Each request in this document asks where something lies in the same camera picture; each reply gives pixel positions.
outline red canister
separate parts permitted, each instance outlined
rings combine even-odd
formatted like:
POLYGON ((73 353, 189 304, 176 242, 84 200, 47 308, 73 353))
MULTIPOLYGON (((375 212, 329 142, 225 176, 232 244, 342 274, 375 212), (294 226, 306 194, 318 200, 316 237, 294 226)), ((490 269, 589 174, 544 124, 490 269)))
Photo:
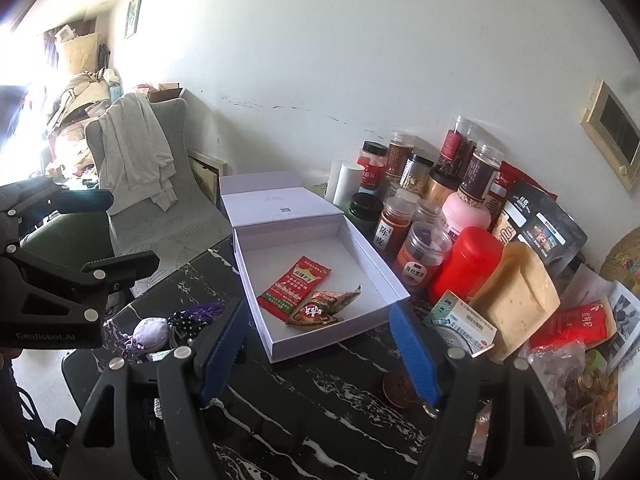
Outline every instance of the red canister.
POLYGON ((431 303, 450 290, 468 301, 494 272, 502 257, 502 244, 479 227, 466 227, 453 244, 449 257, 428 287, 431 303))

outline green jar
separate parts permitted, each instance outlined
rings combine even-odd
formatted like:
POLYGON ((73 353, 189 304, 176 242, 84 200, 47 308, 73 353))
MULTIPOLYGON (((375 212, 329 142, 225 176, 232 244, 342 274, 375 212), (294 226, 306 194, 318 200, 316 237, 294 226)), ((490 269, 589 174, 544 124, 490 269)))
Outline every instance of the green jar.
POLYGON ((384 206, 382 200, 375 195, 356 193, 344 215, 367 240, 371 241, 384 206))

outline box flap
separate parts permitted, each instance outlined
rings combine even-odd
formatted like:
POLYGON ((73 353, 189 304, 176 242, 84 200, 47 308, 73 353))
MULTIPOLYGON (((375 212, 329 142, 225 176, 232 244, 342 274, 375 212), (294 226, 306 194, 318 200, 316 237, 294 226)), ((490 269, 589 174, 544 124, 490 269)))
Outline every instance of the box flap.
POLYGON ((233 227, 297 218, 341 215, 335 205, 300 186, 295 171, 220 178, 220 193, 233 227))

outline white paper roll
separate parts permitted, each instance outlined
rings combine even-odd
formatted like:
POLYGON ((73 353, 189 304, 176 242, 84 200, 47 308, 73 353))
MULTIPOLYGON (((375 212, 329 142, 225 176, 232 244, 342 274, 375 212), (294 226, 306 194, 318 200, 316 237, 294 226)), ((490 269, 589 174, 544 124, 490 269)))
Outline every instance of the white paper roll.
POLYGON ((334 205, 343 211, 349 207, 351 197, 360 189, 364 166, 343 162, 338 177, 338 185, 335 187, 334 205))
POLYGON ((328 202, 334 201, 335 187, 338 186, 338 177, 340 176, 340 168, 343 162, 347 160, 334 160, 331 163, 331 171, 329 173, 329 181, 326 183, 326 192, 324 194, 325 200, 328 202))

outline black jar lid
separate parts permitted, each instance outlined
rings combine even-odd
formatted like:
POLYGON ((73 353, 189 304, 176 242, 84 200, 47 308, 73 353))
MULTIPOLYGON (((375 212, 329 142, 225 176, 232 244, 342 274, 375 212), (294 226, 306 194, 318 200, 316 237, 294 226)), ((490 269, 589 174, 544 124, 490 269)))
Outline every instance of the black jar lid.
POLYGON ((458 190, 458 188, 460 187, 460 182, 462 181, 460 178, 456 176, 443 175, 442 173, 437 171, 435 168, 431 170, 431 172, 429 173, 429 176, 441 186, 444 186, 447 189, 452 189, 453 191, 458 190))
POLYGON ((418 164, 426 166, 427 168, 433 167, 432 160, 429 160, 428 158, 418 155, 417 153, 412 153, 411 155, 409 155, 409 160, 412 162, 417 162, 418 164))
POLYGON ((349 204, 349 210, 364 221, 377 220, 384 207, 382 200, 369 193, 356 193, 349 204))
POLYGON ((370 153, 371 155, 377 156, 385 156, 386 155, 386 146, 379 144, 377 142, 372 142, 371 140, 365 140, 362 145, 362 149, 370 153))

